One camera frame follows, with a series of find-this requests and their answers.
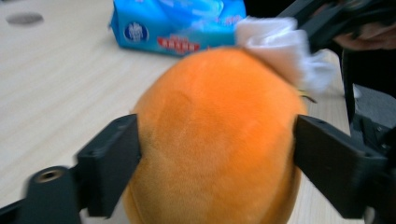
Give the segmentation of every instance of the blue package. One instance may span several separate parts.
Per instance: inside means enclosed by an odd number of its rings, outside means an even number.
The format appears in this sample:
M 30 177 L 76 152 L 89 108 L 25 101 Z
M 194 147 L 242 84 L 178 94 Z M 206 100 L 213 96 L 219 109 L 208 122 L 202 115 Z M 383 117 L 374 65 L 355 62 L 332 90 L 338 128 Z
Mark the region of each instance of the blue package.
M 114 0 L 110 25 L 123 48 L 183 56 L 234 45 L 245 17 L 243 0 Z

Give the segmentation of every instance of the orange round object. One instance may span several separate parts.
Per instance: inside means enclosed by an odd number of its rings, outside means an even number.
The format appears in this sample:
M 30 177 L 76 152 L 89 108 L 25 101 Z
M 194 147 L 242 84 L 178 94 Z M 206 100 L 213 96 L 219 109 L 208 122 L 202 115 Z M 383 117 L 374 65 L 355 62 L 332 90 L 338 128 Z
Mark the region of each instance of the orange round object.
M 300 171 L 297 90 L 243 49 L 193 54 L 141 97 L 132 223 L 286 223 Z

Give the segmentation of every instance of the plush toy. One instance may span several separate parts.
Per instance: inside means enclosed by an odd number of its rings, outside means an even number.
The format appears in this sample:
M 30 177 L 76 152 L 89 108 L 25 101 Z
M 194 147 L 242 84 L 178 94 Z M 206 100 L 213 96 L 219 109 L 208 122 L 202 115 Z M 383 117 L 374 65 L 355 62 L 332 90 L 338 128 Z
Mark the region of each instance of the plush toy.
M 135 106 L 142 158 L 124 191 L 132 223 L 286 223 L 299 187 L 299 92 L 243 49 L 170 68 Z

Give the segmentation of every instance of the table surface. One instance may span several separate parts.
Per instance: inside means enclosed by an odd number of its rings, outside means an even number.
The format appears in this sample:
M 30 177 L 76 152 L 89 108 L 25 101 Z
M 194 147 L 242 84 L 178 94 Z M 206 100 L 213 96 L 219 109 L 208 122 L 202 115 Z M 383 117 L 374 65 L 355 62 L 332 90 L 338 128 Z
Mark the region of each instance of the table surface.
M 108 29 L 110 0 L 0 2 L 0 207 L 23 195 L 27 178 L 49 166 L 75 164 L 74 155 L 111 120 L 128 114 L 143 91 L 179 58 L 120 49 Z M 11 25 L 15 13 L 43 21 Z M 329 60 L 338 63 L 329 53 Z M 310 116 L 348 133 L 340 76 L 308 103 Z M 121 206 L 110 220 L 127 223 Z M 303 178 L 289 223 L 344 220 Z

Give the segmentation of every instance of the human hand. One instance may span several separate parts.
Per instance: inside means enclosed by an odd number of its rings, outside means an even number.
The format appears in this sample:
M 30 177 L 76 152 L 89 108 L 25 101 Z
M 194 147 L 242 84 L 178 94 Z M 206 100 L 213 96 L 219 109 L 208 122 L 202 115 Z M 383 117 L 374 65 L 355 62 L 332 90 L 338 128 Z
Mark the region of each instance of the human hand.
M 396 23 L 384 26 L 379 22 L 361 27 L 361 35 L 353 38 L 352 34 L 339 35 L 334 40 L 346 49 L 375 50 L 396 49 Z

